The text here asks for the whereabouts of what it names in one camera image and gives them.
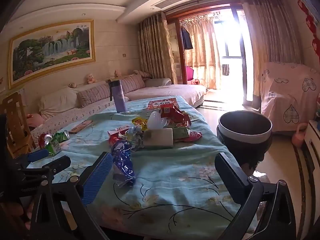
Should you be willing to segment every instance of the water bottle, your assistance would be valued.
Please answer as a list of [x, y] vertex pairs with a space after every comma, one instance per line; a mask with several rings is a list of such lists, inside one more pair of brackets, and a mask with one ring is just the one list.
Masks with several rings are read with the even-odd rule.
[[118, 113], [126, 112], [127, 108], [125, 107], [124, 95], [121, 86], [120, 80], [111, 81], [108, 80], [109, 87], [110, 87], [110, 101], [113, 99], [115, 100], [115, 105]]

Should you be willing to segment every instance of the framed painting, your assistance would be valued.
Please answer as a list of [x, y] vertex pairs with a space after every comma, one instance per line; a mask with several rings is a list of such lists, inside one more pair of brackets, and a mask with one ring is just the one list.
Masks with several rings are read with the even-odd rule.
[[9, 88], [93, 61], [93, 20], [75, 20], [36, 28], [10, 41]]

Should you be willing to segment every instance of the gold picture frame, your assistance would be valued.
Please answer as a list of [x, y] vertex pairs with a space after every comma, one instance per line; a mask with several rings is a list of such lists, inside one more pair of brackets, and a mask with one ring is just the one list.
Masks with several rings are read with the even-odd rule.
[[21, 33], [10, 40], [9, 89], [95, 60], [93, 20], [60, 22]]

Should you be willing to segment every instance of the beige curtain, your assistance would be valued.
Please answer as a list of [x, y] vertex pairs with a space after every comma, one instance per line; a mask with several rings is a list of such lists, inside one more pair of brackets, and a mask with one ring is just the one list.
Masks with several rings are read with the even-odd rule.
[[260, 99], [264, 62], [303, 63], [303, 59], [297, 26], [284, 0], [241, 0], [241, 3], [252, 43], [255, 101]]
[[186, 49], [186, 66], [194, 70], [193, 77], [209, 89], [220, 89], [221, 68], [218, 45], [213, 22], [207, 15], [191, 17], [181, 21], [189, 32], [193, 49]]
[[139, 23], [140, 64], [153, 78], [170, 78], [177, 84], [169, 31], [164, 13], [157, 13]]

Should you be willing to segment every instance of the blue plastic wrapper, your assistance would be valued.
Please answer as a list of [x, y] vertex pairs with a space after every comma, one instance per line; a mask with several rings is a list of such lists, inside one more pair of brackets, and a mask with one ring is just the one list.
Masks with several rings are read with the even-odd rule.
[[136, 180], [130, 159], [130, 147], [131, 144], [124, 141], [116, 142], [111, 147], [113, 179], [119, 187], [125, 184], [133, 186]]

